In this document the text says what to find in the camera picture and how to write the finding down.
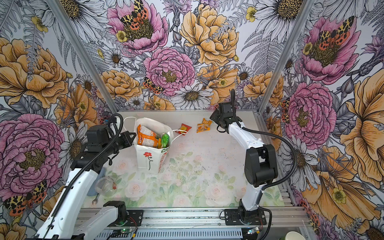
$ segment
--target orange flower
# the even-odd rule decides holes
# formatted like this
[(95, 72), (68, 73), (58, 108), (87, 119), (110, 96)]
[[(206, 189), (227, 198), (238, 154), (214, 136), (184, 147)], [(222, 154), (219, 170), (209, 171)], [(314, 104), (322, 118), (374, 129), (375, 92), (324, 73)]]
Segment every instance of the orange flower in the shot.
[(34, 96), (43, 103), (43, 108), (49, 108), (68, 93), (67, 74), (48, 49), (38, 46), (37, 65), (28, 76), (26, 49), (29, 47), (23, 40), (14, 39), (10, 43), (0, 38), (0, 96), (11, 96), (8, 104), (18, 102), (23, 94)]
[(60, 197), (61, 192), (63, 191), (65, 185), (61, 186), (59, 189), (57, 189), (54, 193), (54, 195), (43, 204), (43, 210), (45, 210), (44, 214), (41, 214), (39, 218), (43, 221), (47, 220), (49, 214), (52, 212), (53, 207), (55, 206), (57, 200)]
[(2, 240), (24, 240), (26, 238), (26, 227), (15, 223), (9, 228), (7, 223), (0, 223), (0, 239)]
[(171, 110), (175, 109), (175, 107), (169, 100), (154, 95), (153, 98), (149, 99), (149, 103), (144, 103), (144, 109)]
[(88, 127), (95, 126), (99, 124), (95, 107), (94, 101), (87, 96), (81, 85), (77, 84), (70, 97), (60, 98), (55, 108), (56, 123), (63, 126), (72, 125), (75, 130), (83, 121)]
[(209, 5), (200, 4), (198, 16), (191, 11), (184, 15), (180, 34), (188, 40), (187, 46), (196, 46), (200, 51), (200, 63), (224, 66), (236, 55), (239, 33), (234, 27), (220, 36), (212, 36), (226, 22), (227, 18)]
[[(106, 71), (101, 74), (101, 78), (113, 99), (119, 96), (129, 100), (131, 97), (142, 94), (139, 81), (122, 71)], [(96, 94), (99, 98), (104, 99), (99, 90), (96, 91)]]
[(236, 83), (240, 83), (240, 78), (237, 76), (237, 68), (219, 69), (218, 66), (211, 65), (208, 67), (201, 68), (196, 74), (201, 76), (204, 80), (209, 81), (205, 89), (213, 89), (213, 95), (211, 99), (211, 105), (216, 103), (222, 103), (229, 97), (231, 90), (235, 88)]
[(355, 104), (346, 102), (357, 115), (348, 135), (341, 135), (345, 152), (353, 157), (353, 169), (362, 181), (380, 188), (384, 180), (384, 70), (355, 85)]
[(321, 184), (318, 189), (310, 186), (310, 190), (302, 192), (303, 197), (316, 213), (322, 214), (329, 221), (337, 215), (338, 227), (345, 228), (355, 218), (361, 218), (362, 226), (358, 233), (365, 232), (369, 228), (368, 220), (374, 217), (379, 219), (380, 211), (375, 210), (376, 205), (363, 196), (366, 192), (361, 184), (353, 181), (357, 173), (353, 163), (335, 146), (323, 146), (319, 156), (320, 163), (315, 167), (315, 172)]
[[(266, 120), (266, 127), (269, 133), (273, 133), (280, 137), (282, 136), (280, 118), (276, 118), (276, 117), (272, 118), (272, 116), (269, 117)], [(271, 140), (272, 140), (272, 145), (275, 147), (276, 150), (278, 150), (280, 148), (281, 140), (275, 137), (271, 137)]]
[[(244, 96), (256, 98), (258, 96), (262, 96), (265, 93), (265, 90), (269, 84), (269, 81), (272, 77), (272, 71), (267, 72), (266, 74), (259, 74), (258, 76), (254, 76), (250, 78), (251, 84), (244, 86)], [(277, 82), (276, 87), (273, 89), (273, 93), (269, 102), (276, 108), (281, 99), (283, 98), (283, 84), (284, 79), (283, 76), (280, 75), (279, 81)]]

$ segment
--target metal post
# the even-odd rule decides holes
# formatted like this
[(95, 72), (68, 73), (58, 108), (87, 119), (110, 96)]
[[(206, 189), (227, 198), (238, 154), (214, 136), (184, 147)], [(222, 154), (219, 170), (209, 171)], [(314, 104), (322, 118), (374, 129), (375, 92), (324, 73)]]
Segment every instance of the metal post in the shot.
[(113, 98), (111, 97), (103, 81), (101, 80), (100, 74), (98, 73), (95, 65), (91, 60), (91, 57), (85, 49), (81, 38), (75, 31), (74, 26), (71, 24), (71, 20), (65, 12), (63, 6), (61, 5), (60, 0), (49, 0), (46, 1), (46, 3), (55, 15), (55, 18), (58, 20), (61, 30), (69, 38), (68, 40), (72, 44), (76, 53), (79, 55), (80, 59), (83, 61), (84, 66), (87, 68), (89, 74), (91, 75), (91, 78), (95, 82), (109, 109), (112, 113), (117, 113), (118, 109), (113, 101)]
[(279, 80), (283, 67), (290, 56), (290, 51), (293, 48), (293, 46), (297, 44), (297, 41), (296, 41), (297, 37), (300, 35), (300, 32), (303, 29), (305, 22), (309, 17), (309, 14), (311, 12), (314, 2), (315, 0), (304, 0), (304, 2), (301, 5), (300, 12), (298, 13), (297, 15), (298, 17), (295, 21), (295, 25), (293, 26), (292, 32), (289, 34), (287, 41), (285, 42), (283, 51), (280, 54), (280, 57), (279, 57), (279, 60), (277, 61), (275, 69), (273, 70), (271, 81), (269, 82), (265, 90), (265, 93), (263, 95), (262, 102), (257, 109), (259, 114), (263, 113), (266, 107), (266, 104), (268, 103), (272, 95), (273, 89), (275, 88)]

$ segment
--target bag handle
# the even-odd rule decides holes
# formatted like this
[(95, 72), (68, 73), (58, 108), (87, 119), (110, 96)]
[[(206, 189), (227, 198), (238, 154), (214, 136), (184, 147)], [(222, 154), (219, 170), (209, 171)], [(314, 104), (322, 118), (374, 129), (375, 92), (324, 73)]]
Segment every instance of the bag handle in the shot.
[(176, 129), (176, 130), (172, 130), (171, 132), (174, 132), (174, 131), (182, 131), (182, 132), (185, 132), (185, 133), (181, 133), (180, 135), (178, 135), (177, 137), (175, 137), (171, 144), (173, 143), (173, 141), (175, 141), (176, 138), (180, 137), (181, 135), (186, 135), (188, 133), (188, 131), (184, 131), (184, 130), (180, 130), (180, 129)]
[(128, 131), (128, 130), (125, 128), (125, 126), (124, 126), (124, 122), (125, 122), (125, 120), (126, 120), (127, 118), (134, 118), (134, 119), (135, 119), (135, 122), (136, 122), (136, 120), (137, 120), (136, 117), (126, 117), (126, 118), (124, 118), (124, 120), (122, 121), (122, 126), (123, 126), (123, 128), (124, 128), (126, 131)]

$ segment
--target floral tablecloth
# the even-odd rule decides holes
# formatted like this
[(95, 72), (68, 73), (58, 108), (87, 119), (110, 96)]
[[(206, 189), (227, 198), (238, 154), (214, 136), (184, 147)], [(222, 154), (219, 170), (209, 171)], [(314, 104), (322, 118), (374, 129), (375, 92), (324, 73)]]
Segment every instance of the floral tablecloth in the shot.
[[(102, 207), (110, 200), (122, 200), (127, 208), (238, 206), (247, 185), (245, 150), (229, 134), (217, 132), (215, 126), (210, 131), (196, 133), (197, 123), (202, 118), (209, 118), (210, 114), (145, 114), (145, 117), (163, 122), (173, 129), (181, 123), (193, 128), (171, 145), (157, 175), (137, 169), (134, 147), (121, 150), (112, 166), (105, 165), (106, 176), (117, 184), (115, 194), (112, 197), (99, 196), (97, 204), (92, 204), (95, 196), (86, 197), (83, 208)], [(239, 116), (247, 126), (255, 128), (252, 113), (239, 112)], [(260, 203), (262, 206), (284, 206), (278, 186), (268, 188)]]

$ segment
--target clear plastic cup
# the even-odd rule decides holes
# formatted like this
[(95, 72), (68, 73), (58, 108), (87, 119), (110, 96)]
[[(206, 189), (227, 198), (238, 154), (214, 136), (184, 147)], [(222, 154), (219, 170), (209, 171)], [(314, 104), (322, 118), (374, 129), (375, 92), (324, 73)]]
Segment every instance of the clear plastic cup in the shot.
[(116, 189), (117, 185), (110, 177), (100, 178), (95, 185), (96, 192), (105, 197), (111, 197)]

